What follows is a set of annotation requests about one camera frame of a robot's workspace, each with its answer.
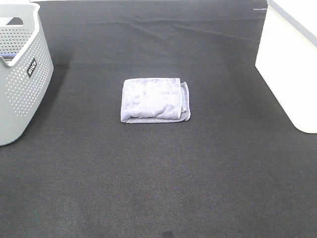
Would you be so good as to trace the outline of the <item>blue cloth inside basket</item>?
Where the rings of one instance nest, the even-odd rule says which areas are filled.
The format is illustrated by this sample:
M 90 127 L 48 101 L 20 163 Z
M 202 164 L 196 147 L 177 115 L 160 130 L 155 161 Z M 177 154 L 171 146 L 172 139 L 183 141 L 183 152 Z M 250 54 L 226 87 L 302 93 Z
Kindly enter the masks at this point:
M 13 60 L 16 55 L 16 53 L 0 53 L 0 56 L 5 60 Z

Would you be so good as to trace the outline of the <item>black fabric table mat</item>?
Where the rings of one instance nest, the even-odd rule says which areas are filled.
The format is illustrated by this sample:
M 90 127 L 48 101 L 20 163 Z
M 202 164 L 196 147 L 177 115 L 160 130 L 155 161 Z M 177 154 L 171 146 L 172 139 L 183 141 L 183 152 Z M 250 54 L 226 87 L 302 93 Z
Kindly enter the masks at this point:
M 255 68 L 264 0 L 42 1 L 54 65 L 0 149 L 3 238 L 314 238 L 317 137 Z M 179 77 L 183 123 L 125 124 L 129 78 Z

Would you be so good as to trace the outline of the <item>white plastic bin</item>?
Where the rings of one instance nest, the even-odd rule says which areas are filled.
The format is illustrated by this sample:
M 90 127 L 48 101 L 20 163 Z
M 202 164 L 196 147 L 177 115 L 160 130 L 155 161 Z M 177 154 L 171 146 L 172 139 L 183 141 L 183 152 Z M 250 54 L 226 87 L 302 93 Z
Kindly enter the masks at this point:
M 269 0 L 255 66 L 293 125 L 317 131 L 317 2 Z

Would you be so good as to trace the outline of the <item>grey perforated laundry basket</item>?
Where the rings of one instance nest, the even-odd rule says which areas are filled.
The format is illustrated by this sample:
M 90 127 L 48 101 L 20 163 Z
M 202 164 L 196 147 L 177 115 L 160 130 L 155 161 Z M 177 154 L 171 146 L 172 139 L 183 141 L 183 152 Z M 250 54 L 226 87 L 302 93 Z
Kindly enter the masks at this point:
M 22 24 L 0 28 L 0 53 L 16 53 L 13 60 L 0 57 L 0 144 L 17 140 L 39 107 L 53 74 L 53 62 L 42 28 L 40 6 L 30 1 L 1 1 L 3 18 Z

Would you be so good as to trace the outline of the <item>lavender towel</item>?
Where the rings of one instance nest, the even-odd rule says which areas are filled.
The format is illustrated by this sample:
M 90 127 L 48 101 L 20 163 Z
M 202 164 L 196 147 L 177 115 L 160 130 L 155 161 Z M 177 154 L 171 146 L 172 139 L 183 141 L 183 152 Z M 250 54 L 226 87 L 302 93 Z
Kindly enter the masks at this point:
M 170 123 L 191 117 L 190 93 L 180 78 L 133 78 L 123 83 L 123 123 Z

